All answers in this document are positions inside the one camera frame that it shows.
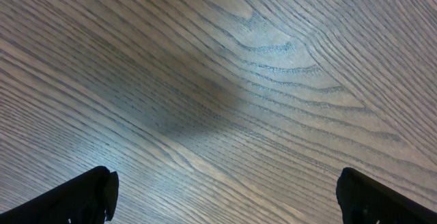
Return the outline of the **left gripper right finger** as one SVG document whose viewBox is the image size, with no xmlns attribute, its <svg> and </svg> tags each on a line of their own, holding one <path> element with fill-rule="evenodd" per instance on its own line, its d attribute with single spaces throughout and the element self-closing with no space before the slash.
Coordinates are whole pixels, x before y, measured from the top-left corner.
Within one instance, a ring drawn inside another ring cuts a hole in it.
<svg viewBox="0 0 437 224">
<path fill-rule="evenodd" d="M 436 224 L 436 213 L 346 167 L 336 186 L 344 224 Z"/>
</svg>

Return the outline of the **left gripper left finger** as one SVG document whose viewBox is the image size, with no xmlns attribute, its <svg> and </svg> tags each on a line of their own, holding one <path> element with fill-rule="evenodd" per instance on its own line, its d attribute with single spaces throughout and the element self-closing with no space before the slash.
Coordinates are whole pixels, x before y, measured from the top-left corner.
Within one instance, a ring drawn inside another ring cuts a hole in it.
<svg viewBox="0 0 437 224">
<path fill-rule="evenodd" d="M 101 224 L 117 206 L 117 172 L 97 166 L 1 214 L 2 224 Z"/>
</svg>

